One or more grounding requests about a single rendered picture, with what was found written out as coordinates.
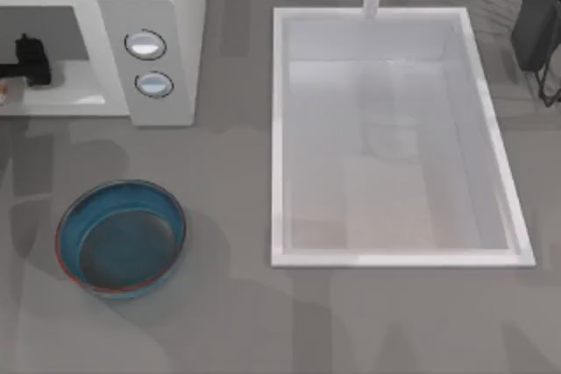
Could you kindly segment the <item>small round microwave knob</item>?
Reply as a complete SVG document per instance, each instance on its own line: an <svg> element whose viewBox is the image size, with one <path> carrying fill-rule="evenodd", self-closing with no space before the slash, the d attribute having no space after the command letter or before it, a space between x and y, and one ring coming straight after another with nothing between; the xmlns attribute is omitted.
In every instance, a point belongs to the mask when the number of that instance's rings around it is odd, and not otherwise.
<svg viewBox="0 0 561 374"><path fill-rule="evenodd" d="M174 90L172 79L166 74L156 71L138 75L134 84L140 94L150 98L163 98Z"/></svg>

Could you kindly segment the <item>white sink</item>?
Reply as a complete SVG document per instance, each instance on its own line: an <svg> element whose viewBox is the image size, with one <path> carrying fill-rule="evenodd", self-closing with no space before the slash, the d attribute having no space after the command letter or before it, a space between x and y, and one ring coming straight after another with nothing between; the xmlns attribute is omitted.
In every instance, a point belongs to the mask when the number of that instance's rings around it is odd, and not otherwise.
<svg viewBox="0 0 561 374"><path fill-rule="evenodd" d="M273 12L274 267L532 267L463 7Z"/></svg>

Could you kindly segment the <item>blue bowl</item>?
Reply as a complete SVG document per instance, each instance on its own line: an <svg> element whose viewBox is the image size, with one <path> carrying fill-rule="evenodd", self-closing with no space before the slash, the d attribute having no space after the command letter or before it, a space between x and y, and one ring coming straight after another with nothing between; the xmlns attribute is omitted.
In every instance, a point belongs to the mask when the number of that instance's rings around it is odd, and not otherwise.
<svg viewBox="0 0 561 374"><path fill-rule="evenodd" d="M130 300L171 275L188 242L176 197L148 180L104 182L67 207L54 253L65 275L103 299Z"/></svg>

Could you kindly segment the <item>black framed stand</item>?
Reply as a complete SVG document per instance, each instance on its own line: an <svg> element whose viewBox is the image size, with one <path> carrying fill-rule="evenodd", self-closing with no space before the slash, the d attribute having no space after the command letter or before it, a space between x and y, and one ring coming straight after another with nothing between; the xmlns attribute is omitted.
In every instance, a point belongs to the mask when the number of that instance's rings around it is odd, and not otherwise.
<svg viewBox="0 0 561 374"><path fill-rule="evenodd" d="M561 48L561 0L522 0L510 40L519 68L535 76L543 104L561 102L561 84L546 94L551 60Z"/></svg>

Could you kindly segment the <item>large round microwave knob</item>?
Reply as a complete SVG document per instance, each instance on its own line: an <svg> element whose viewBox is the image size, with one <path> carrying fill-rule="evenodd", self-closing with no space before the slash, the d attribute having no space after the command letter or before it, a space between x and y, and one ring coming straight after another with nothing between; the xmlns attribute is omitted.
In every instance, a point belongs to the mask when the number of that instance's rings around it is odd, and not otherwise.
<svg viewBox="0 0 561 374"><path fill-rule="evenodd" d="M147 29L127 34L124 47L132 57L139 60L157 60L167 51L166 41L157 32Z"/></svg>

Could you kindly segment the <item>pale microwave oven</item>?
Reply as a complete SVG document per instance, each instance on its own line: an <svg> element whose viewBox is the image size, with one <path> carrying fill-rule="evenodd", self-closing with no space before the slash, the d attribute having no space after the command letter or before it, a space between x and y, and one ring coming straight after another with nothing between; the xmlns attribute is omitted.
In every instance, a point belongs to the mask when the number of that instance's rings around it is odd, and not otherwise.
<svg viewBox="0 0 561 374"><path fill-rule="evenodd" d="M29 87L0 79L7 100L0 116L127 116L137 126L194 122L206 0L0 0L0 64L17 63L15 40L40 39L52 82ZM124 47L127 34L147 29L167 43L157 60L139 60ZM150 98L135 78L161 72L173 92Z"/></svg>

